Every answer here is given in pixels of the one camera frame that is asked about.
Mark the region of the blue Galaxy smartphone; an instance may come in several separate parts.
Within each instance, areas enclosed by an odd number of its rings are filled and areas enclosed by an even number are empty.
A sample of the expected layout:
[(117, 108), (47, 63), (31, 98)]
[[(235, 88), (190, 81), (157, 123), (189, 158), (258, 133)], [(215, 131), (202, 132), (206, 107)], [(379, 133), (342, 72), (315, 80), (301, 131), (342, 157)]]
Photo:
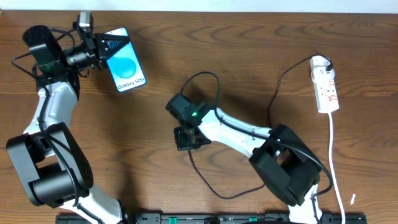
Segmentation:
[(107, 59), (109, 71), (118, 92), (126, 92), (144, 86), (147, 80), (127, 30), (121, 27), (108, 31), (106, 34), (127, 38), (127, 43)]

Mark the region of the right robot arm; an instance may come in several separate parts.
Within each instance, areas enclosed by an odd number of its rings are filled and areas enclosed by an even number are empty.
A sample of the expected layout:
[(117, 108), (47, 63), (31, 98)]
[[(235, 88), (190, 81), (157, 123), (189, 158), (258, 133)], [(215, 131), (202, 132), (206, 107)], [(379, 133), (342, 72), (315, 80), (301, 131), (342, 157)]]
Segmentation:
[(174, 129), (178, 150), (190, 151), (220, 142), (240, 152), (264, 185), (289, 207), (295, 223), (318, 223), (322, 211), (316, 201), (321, 164), (287, 126), (264, 128), (240, 121), (215, 105), (196, 105), (176, 94), (166, 110), (178, 120)]

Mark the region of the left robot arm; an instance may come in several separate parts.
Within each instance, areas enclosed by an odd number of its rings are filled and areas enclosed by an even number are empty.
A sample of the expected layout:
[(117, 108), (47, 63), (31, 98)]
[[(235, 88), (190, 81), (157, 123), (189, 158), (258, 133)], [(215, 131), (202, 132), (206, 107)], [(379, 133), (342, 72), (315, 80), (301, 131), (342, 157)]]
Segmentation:
[(92, 26), (73, 25), (81, 40), (62, 49), (55, 30), (43, 25), (27, 29), (22, 38), (35, 58), (29, 71), (39, 102), (25, 131), (10, 138), (6, 151), (30, 200), (75, 212), (90, 223), (132, 223), (117, 199), (94, 183), (93, 172), (69, 125), (80, 97), (80, 78), (130, 42), (120, 29), (95, 34)]

